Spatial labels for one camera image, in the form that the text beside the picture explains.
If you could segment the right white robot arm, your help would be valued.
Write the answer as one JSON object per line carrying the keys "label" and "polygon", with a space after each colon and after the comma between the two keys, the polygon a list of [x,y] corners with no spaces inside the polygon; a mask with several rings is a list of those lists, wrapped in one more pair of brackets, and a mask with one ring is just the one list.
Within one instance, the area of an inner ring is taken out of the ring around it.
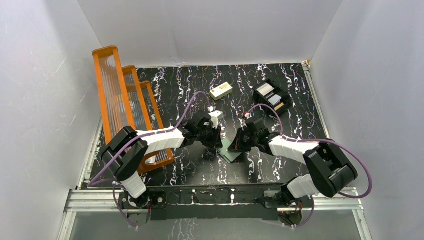
{"label": "right white robot arm", "polygon": [[301,142],[271,132],[262,119],[248,119],[237,130],[229,152],[247,153],[258,148],[262,153],[295,160],[306,165],[308,174],[284,183],[273,196],[263,196],[264,204],[271,202],[295,207],[303,197],[323,194],[334,197],[357,179],[358,172],[340,147],[328,139]]}

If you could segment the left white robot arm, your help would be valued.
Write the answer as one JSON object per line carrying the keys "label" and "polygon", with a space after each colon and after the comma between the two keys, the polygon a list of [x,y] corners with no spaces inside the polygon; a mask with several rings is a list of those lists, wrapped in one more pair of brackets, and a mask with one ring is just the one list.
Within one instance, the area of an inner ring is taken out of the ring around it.
{"label": "left white robot arm", "polygon": [[185,148],[195,142],[210,149],[222,148],[223,117],[220,110],[200,111],[180,125],[165,129],[141,131],[125,126],[100,150],[102,171],[112,172],[127,194],[127,201],[137,208],[146,208],[153,197],[138,173],[139,166],[161,151]]}

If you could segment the mint green card holder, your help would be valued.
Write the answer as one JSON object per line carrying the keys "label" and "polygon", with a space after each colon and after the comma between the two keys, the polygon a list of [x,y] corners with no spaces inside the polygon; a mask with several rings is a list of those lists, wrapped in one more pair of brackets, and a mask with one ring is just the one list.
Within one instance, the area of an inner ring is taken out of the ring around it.
{"label": "mint green card holder", "polygon": [[224,138],[222,141],[222,147],[218,148],[218,154],[229,164],[233,163],[242,153],[238,151],[229,151],[229,147],[232,141],[228,138]]}

